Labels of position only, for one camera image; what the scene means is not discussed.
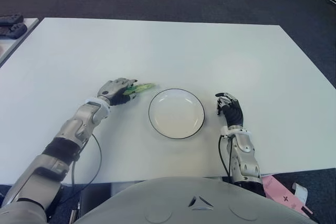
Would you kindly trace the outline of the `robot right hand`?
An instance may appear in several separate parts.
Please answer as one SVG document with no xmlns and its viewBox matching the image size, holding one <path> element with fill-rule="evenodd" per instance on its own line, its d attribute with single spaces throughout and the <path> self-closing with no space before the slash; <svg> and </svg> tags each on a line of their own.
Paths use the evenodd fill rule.
<svg viewBox="0 0 336 224">
<path fill-rule="evenodd" d="M 244 125 L 244 116 L 239 101 L 227 92 L 215 94 L 217 97 L 217 115 L 223 115 L 227 127 Z"/>
</svg>

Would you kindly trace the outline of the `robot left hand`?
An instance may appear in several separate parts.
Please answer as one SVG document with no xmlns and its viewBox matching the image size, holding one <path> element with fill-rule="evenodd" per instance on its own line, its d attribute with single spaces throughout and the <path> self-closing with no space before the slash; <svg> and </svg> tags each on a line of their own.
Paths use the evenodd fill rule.
<svg viewBox="0 0 336 224">
<path fill-rule="evenodd" d="M 125 104 L 135 98 L 135 93 L 125 95 L 124 92 L 136 82 L 135 79 L 126 78 L 109 80 L 100 88 L 97 97 L 105 100 L 111 106 Z"/>
</svg>

